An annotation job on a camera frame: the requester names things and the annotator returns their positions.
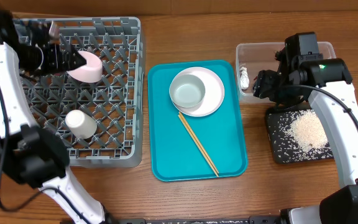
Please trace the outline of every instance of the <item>chopstick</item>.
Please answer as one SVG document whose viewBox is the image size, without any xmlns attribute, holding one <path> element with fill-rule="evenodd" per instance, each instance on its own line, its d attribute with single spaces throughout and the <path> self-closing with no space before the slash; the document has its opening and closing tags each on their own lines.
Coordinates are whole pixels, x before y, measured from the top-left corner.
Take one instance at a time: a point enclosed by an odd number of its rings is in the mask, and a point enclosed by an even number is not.
<svg viewBox="0 0 358 224">
<path fill-rule="evenodd" d="M 200 152 L 202 153 L 202 155 L 204 156 L 206 162 L 208 163 L 208 165 L 211 167 L 211 169 L 213 170 L 213 172 L 215 173 L 216 177 L 219 177 L 219 171 L 216 168 L 215 164 L 212 162 L 212 159 L 209 157 L 208 153 L 205 151 L 203 145 L 200 143 L 200 140 L 198 140 L 196 134 L 194 133 L 194 131 L 192 130 L 192 128 L 190 127 L 190 125 L 187 123 L 185 117 L 182 115 L 182 113 L 179 111 L 178 117 L 180 119 L 180 121 L 183 123 L 184 127 L 186 128 L 187 132 L 189 133 L 190 137 L 193 139 L 193 141 L 196 143 L 198 149 L 200 150 Z"/>
</svg>

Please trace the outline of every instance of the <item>light green bowl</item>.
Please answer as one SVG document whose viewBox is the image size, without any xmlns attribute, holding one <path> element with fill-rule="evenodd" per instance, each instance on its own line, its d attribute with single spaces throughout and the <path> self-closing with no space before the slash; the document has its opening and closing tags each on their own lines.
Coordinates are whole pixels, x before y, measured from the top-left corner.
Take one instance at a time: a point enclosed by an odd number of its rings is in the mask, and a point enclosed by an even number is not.
<svg viewBox="0 0 358 224">
<path fill-rule="evenodd" d="M 181 75 L 171 82 L 169 95 L 177 106 L 192 108 L 202 102 L 205 96 L 205 85 L 195 75 Z"/>
</svg>

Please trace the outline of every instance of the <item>teal tray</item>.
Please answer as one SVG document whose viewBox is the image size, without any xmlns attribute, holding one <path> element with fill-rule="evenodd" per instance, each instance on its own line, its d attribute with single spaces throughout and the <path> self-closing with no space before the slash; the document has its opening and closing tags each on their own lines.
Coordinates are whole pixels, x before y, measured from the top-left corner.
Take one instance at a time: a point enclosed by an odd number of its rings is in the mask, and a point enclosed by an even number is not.
<svg viewBox="0 0 358 224">
<path fill-rule="evenodd" d="M 148 74 L 150 150 L 152 170 L 162 181 L 216 178 L 178 118 L 169 97 L 169 86 L 180 71 L 204 67 L 224 85 L 222 105 L 201 118 L 184 115 L 219 171 L 219 177 L 241 175 L 248 165 L 233 68 L 223 60 L 156 65 Z"/>
</svg>

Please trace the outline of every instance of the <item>white plate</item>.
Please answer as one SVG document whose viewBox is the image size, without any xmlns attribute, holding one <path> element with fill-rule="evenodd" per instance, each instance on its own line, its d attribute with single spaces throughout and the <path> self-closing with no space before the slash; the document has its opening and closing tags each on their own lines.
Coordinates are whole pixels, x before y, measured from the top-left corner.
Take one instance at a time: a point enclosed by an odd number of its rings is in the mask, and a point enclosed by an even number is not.
<svg viewBox="0 0 358 224">
<path fill-rule="evenodd" d="M 184 114 L 187 114 L 188 116 L 201 117 L 214 113 L 221 106 L 224 98 L 224 87 L 222 80 L 218 77 L 217 74 L 203 67 L 186 68 L 178 73 L 174 79 L 186 74 L 195 75 L 200 78 L 201 81 L 203 81 L 205 85 L 204 99 L 201 104 L 195 108 L 182 108 L 181 106 L 178 106 L 173 102 L 172 103 L 178 110 Z"/>
</svg>

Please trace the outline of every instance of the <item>metal grid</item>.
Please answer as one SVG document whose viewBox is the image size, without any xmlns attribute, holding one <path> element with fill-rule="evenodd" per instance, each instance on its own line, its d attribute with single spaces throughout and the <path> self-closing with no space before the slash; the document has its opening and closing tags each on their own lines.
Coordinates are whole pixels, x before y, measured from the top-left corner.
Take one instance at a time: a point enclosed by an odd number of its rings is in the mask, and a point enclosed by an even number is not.
<svg viewBox="0 0 358 224">
<path fill-rule="evenodd" d="M 71 165 L 134 167 L 142 158 L 142 83 L 145 45 L 135 17 L 32 19 L 60 26 L 62 50 L 74 45 L 103 62 L 97 83 L 82 83 L 68 74 L 42 77 L 35 85 L 22 80 L 30 110 L 41 127 L 60 136 Z M 21 42 L 26 30 L 16 23 Z M 76 138 L 65 124 L 71 110 L 92 116 L 98 128 L 92 138 Z"/>
</svg>

